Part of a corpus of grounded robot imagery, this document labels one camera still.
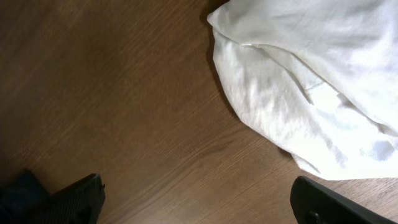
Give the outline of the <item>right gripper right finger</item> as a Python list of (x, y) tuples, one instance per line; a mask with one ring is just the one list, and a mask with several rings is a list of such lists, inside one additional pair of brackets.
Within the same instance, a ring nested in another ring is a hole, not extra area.
[(298, 224), (396, 224), (305, 176), (295, 179), (290, 205)]

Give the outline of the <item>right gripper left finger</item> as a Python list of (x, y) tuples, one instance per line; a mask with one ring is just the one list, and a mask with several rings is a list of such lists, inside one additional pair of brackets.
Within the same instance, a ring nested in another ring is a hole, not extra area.
[(96, 224), (105, 201), (99, 174), (90, 174), (23, 213), (22, 224)]

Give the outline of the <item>dark green t-shirt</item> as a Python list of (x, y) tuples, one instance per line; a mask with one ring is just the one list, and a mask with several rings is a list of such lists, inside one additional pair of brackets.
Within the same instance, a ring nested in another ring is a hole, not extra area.
[(9, 223), (48, 197), (49, 193), (36, 176), (23, 170), (1, 184), (1, 223)]

